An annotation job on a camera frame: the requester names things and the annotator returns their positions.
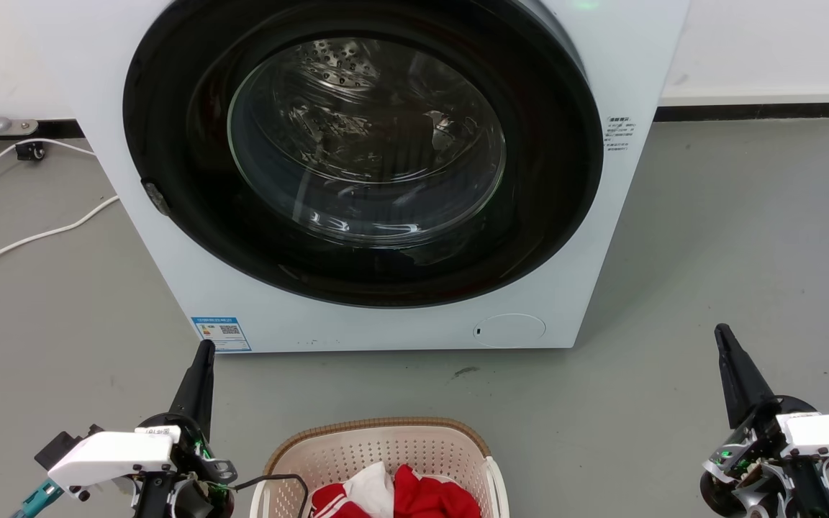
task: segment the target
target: black round door frame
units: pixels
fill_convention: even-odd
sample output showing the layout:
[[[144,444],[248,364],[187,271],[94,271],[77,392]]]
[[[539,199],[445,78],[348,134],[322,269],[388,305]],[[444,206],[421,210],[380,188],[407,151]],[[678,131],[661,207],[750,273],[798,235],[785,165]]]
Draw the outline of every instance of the black round door frame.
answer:
[[[294,1],[290,9],[287,4],[180,0],[161,14],[136,50],[124,92],[132,158],[153,200],[155,193],[161,194],[161,209],[191,239],[233,268],[277,288],[364,307],[421,307],[470,299],[532,272],[565,245],[599,184],[602,133],[583,73],[538,19],[510,0]],[[313,11],[296,19],[297,9]],[[438,57],[467,76],[506,119],[502,124],[509,162],[504,174],[509,184],[501,196],[505,201],[513,198],[509,202],[515,224],[496,242],[486,240],[496,248],[476,252],[474,262],[461,271],[402,282],[383,281],[372,272],[366,282],[348,281],[335,269],[322,269],[328,272],[322,275],[315,262],[323,258],[342,253],[348,276],[354,276],[354,255],[366,263],[374,253],[349,253],[332,243],[319,243],[324,246],[317,250],[317,243],[291,233],[295,230],[270,229],[276,217],[267,220],[262,209],[246,209],[250,200],[244,186],[237,186],[239,179],[230,175],[231,154],[219,145],[219,133],[226,131],[219,127],[219,112],[226,111],[239,79],[267,56],[303,40],[348,35],[393,40]],[[509,42],[503,42],[506,36]],[[510,46],[532,50],[520,56],[526,63],[506,55]],[[496,60],[483,55],[486,50],[498,50],[500,59],[514,69],[490,65]],[[556,120],[549,111],[563,119]],[[517,155],[513,163],[511,154]],[[228,197],[212,194],[215,189]],[[559,204],[565,210],[560,212]],[[247,212],[234,217],[223,210],[229,206]],[[270,238],[264,243],[268,248],[250,239],[258,228],[258,223],[246,222],[250,217],[268,224],[263,227],[269,232],[264,234]],[[290,256],[291,246],[312,249],[309,258]]]

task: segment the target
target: beige plastic basket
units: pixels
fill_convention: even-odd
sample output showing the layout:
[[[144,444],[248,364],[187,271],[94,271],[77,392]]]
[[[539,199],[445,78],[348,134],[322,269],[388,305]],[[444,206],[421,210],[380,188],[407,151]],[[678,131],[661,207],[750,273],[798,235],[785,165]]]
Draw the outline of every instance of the beige plastic basket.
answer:
[[[510,518],[507,492],[484,440],[470,427],[439,417],[366,419],[297,433],[271,455],[264,475],[295,473],[312,494],[383,461],[394,475],[410,465],[424,476],[452,480],[475,497],[481,518]],[[296,480],[257,485],[251,518],[297,518],[302,486]],[[309,502],[302,516],[309,515]]]

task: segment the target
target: washing machine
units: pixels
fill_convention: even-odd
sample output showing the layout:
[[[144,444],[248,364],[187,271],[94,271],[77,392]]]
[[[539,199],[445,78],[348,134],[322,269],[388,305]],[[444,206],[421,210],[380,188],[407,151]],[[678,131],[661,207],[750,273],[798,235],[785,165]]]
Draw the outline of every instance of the washing machine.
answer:
[[[247,353],[572,347],[687,7],[14,12],[188,325]]]

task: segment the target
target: teal cable connector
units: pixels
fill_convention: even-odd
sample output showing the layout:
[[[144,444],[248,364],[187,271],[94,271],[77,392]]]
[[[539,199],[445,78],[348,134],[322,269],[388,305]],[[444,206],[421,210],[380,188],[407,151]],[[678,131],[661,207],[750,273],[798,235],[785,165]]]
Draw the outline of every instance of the teal cable connector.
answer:
[[[34,518],[62,495],[63,489],[47,478],[46,482],[40,484],[39,488],[34,489],[34,492],[21,502],[20,511],[15,512],[12,518]]]

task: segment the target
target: clothes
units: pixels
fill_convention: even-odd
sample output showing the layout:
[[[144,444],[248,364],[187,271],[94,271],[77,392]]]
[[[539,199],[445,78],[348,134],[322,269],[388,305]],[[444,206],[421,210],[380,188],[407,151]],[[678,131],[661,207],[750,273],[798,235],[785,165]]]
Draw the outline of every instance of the clothes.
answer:
[[[419,479],[408,465],[395,474],[394,518],[481,518],[469,491],[454,482]]]
[[[392,518],[393,505],[392,478],[378,462],[312,493],[312,518]]]

